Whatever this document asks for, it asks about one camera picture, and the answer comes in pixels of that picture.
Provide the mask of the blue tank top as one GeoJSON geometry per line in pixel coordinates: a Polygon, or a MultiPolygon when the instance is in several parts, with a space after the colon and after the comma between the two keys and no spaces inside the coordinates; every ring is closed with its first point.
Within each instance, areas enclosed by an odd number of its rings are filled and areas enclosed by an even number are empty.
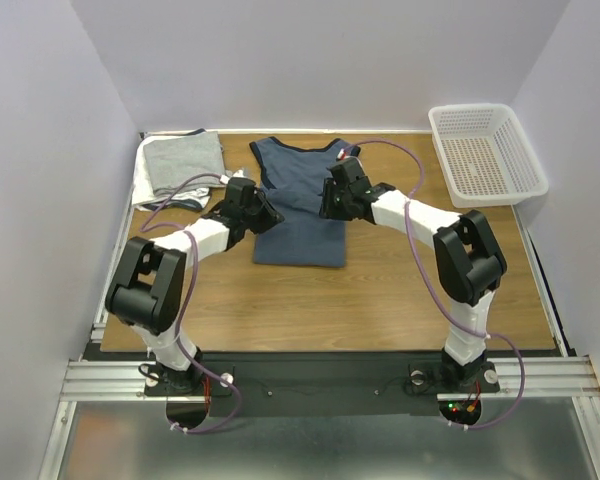
{"type": "Polygon", "coordinates": [[[336,138],[303,149],[267,137],[249,144],[260,168],[261,189],[284,221],[256,237],[253,261],[260,265],[342,268],[346,265],[346,226],[319,216],[323,182],[341,150],[336,138]]]}

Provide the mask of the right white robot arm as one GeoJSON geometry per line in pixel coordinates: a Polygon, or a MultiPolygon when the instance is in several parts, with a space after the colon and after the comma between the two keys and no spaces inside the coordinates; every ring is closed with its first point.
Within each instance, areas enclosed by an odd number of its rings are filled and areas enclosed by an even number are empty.
{"type": "Polygon", "coordinates": [[[328,168],[319,214],[365,220],[407,235],[434,303],[450,323],[440,378],[452,390],[471,384],[485,363],[487,320],[507,263],[487,218],[477,210],[449,212],[373,185],[356,157],[328,168]]]}

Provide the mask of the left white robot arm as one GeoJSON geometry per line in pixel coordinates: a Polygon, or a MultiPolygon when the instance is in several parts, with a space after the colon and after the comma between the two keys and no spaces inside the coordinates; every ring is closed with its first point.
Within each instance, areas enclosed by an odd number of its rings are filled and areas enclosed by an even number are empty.
{"type": "Polygon", "coordinates": [[[105,296],[105,309],[130,326],[153,352],[156,367],[141,374],[151,386],[160,384],[187,395],[207,375],[198,364],[201,351],[182,329],[192,296],[183,289],[185,274],[196,280],[201,260],[233,248],[245,233],[265,233],[284,221],[262,189],[247,178],[226,180],[224,198],[188,226],[175,227],[154,239],[127,241],[105,296]]]}

